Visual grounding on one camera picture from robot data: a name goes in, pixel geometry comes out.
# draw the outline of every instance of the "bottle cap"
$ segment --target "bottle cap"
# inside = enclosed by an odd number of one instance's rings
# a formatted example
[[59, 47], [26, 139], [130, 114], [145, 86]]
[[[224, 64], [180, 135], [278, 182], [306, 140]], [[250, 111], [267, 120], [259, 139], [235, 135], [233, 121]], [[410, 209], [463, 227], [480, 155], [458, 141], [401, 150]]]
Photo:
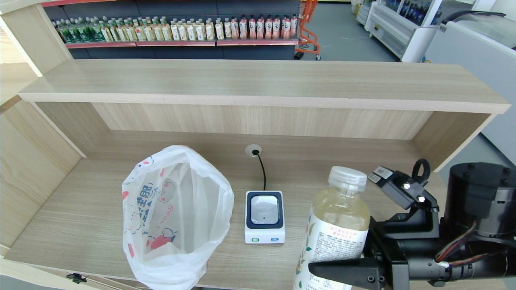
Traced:
[[333, 166], [328, 177], [330, 185], [355, 191], [364, 191], [366, 182], [364, 172], [342, 166]]

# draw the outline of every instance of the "orange shopping cart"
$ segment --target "orange shopping cart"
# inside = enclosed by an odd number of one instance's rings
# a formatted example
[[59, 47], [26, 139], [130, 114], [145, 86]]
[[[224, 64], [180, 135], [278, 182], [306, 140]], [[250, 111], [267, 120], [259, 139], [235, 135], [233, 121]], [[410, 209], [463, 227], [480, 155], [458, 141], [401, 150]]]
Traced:
[[[303, 5], [302, 14], [299, 16], [299, 48], [296, 49], [297, 52], [301, 53], [315, 53], [315, 60], [321, 60], [320, 46], [317, 43], [317, 35], [310, 30], [308, 30], [305, 25], [310, 23], [312, 19], [312, 15], [314, 13], [315, 7], [319, 0], [306, 0]], [[310, 47], [310, 44], [313, 45], [313, 50], [305, 49], [306, 47]]]

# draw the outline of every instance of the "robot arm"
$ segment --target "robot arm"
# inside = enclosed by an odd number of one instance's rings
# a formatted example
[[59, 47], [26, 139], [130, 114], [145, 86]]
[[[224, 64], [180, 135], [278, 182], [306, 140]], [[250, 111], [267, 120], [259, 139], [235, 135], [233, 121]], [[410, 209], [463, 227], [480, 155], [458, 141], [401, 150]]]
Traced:
[[386, 221], [371, 217], [364, 258], [310, 263], [309, 271], [370, 290], [408, 290], [410, 280], [442, 287], [461, 279], [516, 276], [516, 174], [490, 163], [451, 167], [440, 224], [437, 201], [424, 189], [429, 175], [424, 159], [411, 176], [377, 168], [369, 179], [409, 212]]

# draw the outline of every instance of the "plastic bag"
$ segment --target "plastic bag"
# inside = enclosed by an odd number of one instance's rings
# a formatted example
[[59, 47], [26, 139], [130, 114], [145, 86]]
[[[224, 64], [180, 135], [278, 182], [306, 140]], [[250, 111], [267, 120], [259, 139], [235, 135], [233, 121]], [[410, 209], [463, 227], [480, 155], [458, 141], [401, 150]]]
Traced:
[[123, 249], [134, 276], [154, 290], [191, 289], [229, 230], [233, 190], [208, 161], [170, 146], [122, 183]]

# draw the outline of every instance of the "refrigerator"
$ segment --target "refrigerator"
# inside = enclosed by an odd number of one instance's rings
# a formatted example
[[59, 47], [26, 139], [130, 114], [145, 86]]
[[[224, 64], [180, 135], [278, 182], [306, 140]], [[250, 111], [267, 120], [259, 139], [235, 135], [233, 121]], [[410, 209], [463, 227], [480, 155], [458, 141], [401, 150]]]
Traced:
[[439, 26], [425, 57], [463, 66], [512, 104], [482, 133], [516, 164], [516, 20], [496, 12], [454, 13]]

